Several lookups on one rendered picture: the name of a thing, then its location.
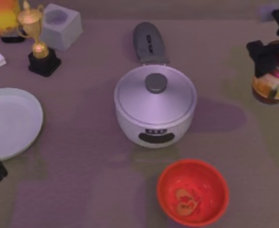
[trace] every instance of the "plate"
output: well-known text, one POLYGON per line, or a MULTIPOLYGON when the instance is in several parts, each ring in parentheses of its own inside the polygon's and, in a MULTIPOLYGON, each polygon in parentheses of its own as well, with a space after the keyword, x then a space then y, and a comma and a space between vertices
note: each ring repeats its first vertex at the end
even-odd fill
POLYGON ((37 138, 43 124, 40 102, 21 89, 0 89, 0 160, 24 152, 37 138))

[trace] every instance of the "trophy cup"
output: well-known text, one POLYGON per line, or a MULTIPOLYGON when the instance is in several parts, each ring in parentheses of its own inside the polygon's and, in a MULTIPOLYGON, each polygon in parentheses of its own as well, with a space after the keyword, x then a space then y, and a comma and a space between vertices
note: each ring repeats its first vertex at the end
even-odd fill
POLYGON ((28 55, 29 70, 38 75, 49 77, 61 65, 61 60, 56 57, 55 51, 39 40, 43 27, 44 7, 39 5, 32 9, 28 0, 23 1, 23 11, 18 15, 19 26, 17 31, 24 38, 33 38, 32 52, 28 55), (24 35, 19 28, 22 27, 27 35, 24 35))

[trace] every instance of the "gray tabletop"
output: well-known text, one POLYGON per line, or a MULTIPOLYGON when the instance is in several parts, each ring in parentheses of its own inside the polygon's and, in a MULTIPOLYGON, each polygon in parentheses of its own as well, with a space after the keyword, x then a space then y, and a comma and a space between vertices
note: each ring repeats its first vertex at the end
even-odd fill
POLYGON ((251 96, 253 63, 246 43, 274 40, 273 23, 153 21, 170 66, 198 91, 193 124, 174 146, 145 150, 116 121, 117 81, 139 66, 131 31, 139 21, 84 21, 84 33, 50 77, 28 71, 32 40, 3 44, 0 88, 27 90, 46 121, 25 153, 5 161, 0 228, 180 228, 160 210, 158 175, 179 158, 203 159, 225 176, 227 213, 211 228, 279 228, 279 105, 251 96))

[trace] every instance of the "red bowl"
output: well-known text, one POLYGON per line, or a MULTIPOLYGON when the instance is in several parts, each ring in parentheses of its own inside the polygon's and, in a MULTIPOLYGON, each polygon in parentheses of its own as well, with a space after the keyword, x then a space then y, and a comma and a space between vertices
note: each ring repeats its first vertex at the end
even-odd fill
POLYGON ((229 202, 229 189, 222 174, 212 165, 192 159, 179 160, 165 168, 158 180, 157 195, 170 218, 193 227, 216 222, 229 202))

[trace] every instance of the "gray knob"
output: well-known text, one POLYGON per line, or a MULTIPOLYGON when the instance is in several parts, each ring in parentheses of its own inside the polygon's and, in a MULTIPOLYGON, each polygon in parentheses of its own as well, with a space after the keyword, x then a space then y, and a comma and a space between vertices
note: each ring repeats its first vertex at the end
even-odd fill
POLYGON ((159 73, 150 74, 145 79, 145 85, 149 92, 160 94, 164 92, 167 87, 167 78, 159 73))

